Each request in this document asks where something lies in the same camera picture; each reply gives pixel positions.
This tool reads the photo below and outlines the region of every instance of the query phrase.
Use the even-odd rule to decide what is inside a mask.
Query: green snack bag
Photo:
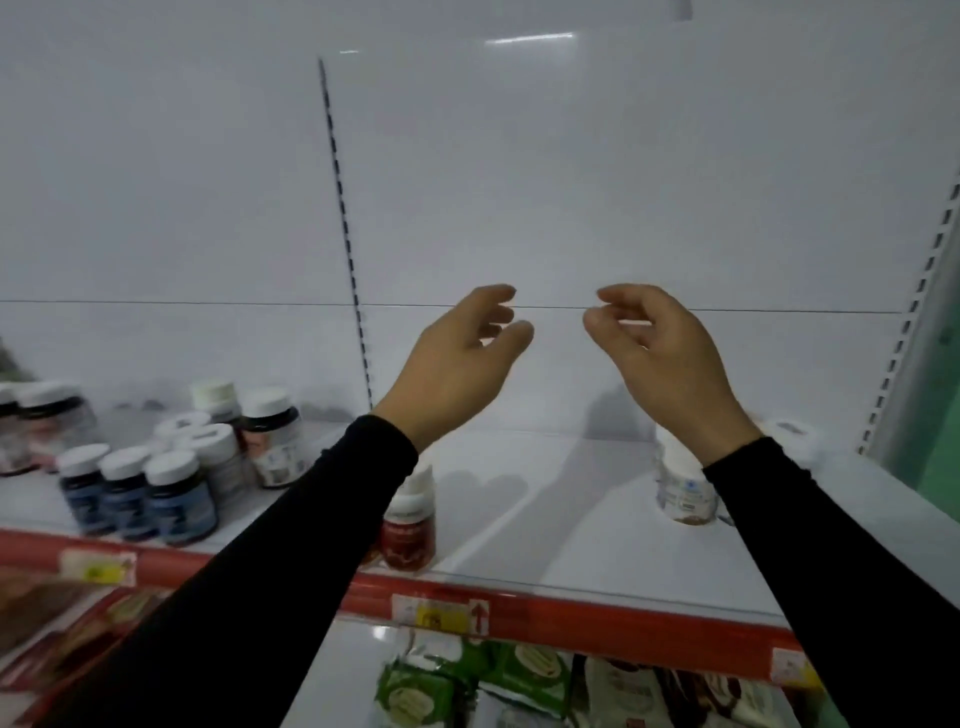
[[[555,718],[566,716],[572,656],[549,647],[502,644],[496,665],[480,687],[507,700],[528,705]]]
[[[453,720],[453,683],[445,677],[387,665],[380,675],[368,728],[448,728]]]
[[[481,640],[441,632],[417,630],[410,649],[400,660],[412,667],[450,677],[476,690],[477,681],[492,666],[491,651]]]

